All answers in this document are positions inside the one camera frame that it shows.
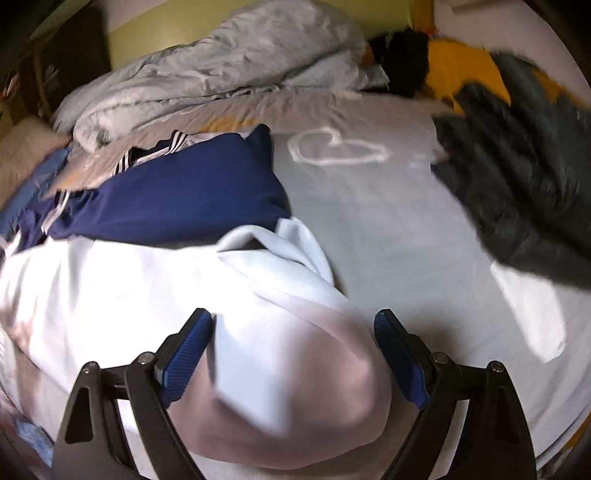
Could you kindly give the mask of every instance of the metal screw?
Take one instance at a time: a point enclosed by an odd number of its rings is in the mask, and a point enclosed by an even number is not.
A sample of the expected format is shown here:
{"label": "metal screw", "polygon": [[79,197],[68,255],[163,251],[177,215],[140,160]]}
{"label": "metal screw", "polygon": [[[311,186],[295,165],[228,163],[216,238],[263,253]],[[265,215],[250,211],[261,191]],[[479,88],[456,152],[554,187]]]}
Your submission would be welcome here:
{"label": "metal screw", "polygon": [[492,368],[492,371],[496,374],[501,374],[505,371],[505,365],[503,365],[501,362],[499,362],[497,360],[493,360],[491,362],[491,368]]}
{"label": "metal screw", "polygon": [[97,368],[99,366],[98,363],[96,362],[88,362],[83,368],[82,371],[85,374],[89,374],[90,372],[92,372],[95,368]]}
{"label": "metal screw", "polygon": [[433,361],[437,365],[445,365],[449,362],[449,357],[443,352],[435,352],[433,355]]}
{"label": "metal screw", "polygon": [[142,365],[149,364],[152,360],[154,360],[152,352],[144,352],[138,357],[138,362]]}

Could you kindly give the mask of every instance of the black clamp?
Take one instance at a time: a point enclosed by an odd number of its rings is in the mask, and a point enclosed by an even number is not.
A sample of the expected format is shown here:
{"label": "black clamp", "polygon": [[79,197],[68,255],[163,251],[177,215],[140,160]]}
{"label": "black clamp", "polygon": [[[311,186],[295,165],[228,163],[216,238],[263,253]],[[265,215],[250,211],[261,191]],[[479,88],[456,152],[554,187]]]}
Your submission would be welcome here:
{"label": "black clamp", "polygon": [[[52,480],[137,480],[117,400],[129,400],[160,480],[205,480],[165,409],[178,400],[213,333],[209,312],[197,309],[156,353],[130,365],[81,370],[56,445]],[[535,480],[525,416],[500,362],[487,368],[456,365],[407,333],[390,310],[375,319],[376,339],[399,386],[421,411],[382,480],[427,480],[449,431],[456,403],[470,400],[446,480]]]}

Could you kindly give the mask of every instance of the yellow wall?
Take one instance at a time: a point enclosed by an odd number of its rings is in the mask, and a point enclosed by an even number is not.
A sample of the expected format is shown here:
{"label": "yellow wall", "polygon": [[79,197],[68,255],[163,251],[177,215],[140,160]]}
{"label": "yellow wall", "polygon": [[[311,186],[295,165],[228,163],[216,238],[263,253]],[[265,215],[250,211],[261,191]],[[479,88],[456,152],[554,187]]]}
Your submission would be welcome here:
{"label": "yellow wall", "polygon": [[[326,0],[343,8],[367,36],[410,24],[411,0]],[[168,0],[113,31],[111,63],[118,69],[153,51],[192,43],[208,35],[248,0]]]}

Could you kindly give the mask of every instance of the blue clamp pad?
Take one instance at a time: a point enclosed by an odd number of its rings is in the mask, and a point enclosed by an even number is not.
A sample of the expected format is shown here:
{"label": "blue clamp pad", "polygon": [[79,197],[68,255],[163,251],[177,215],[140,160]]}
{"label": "blue clamp pad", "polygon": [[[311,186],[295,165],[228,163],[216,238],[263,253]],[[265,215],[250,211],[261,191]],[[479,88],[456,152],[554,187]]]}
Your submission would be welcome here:
{"label": "blue clamp pad", "polygon": [[154,376],[162,386],[160,403],[164,409],[183,396],[212,335],[212,315],[197,309],[181,331],[167,337],[158,349]]}
{"label": "blue clamp pad", "polygon": [[[390,310],[382,310],[375,316],[374,334],[404,398],[417,408],[423,408],[430,398],[424,369],[427,364],[425,359],[418,358],[417,355],[427,354],[427,347],[418,337],[409,335]],[[413,346],[410,345],[413,337],[424,347],[424,351],[413,351]]]}

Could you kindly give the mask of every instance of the heart drawing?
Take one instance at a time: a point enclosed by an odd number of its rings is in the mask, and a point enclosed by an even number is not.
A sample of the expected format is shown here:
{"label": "heart drawing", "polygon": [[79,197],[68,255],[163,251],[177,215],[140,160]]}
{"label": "heart drawing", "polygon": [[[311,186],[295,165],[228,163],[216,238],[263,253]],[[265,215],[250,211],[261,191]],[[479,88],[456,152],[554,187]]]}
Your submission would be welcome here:
{"label": "heart drawing", "polygon": [[294,161],[323,167],[384,163],[390,156],[382,144],[343,140],[340,132],[331,127],[294,135],[287,142],[287,148]]}

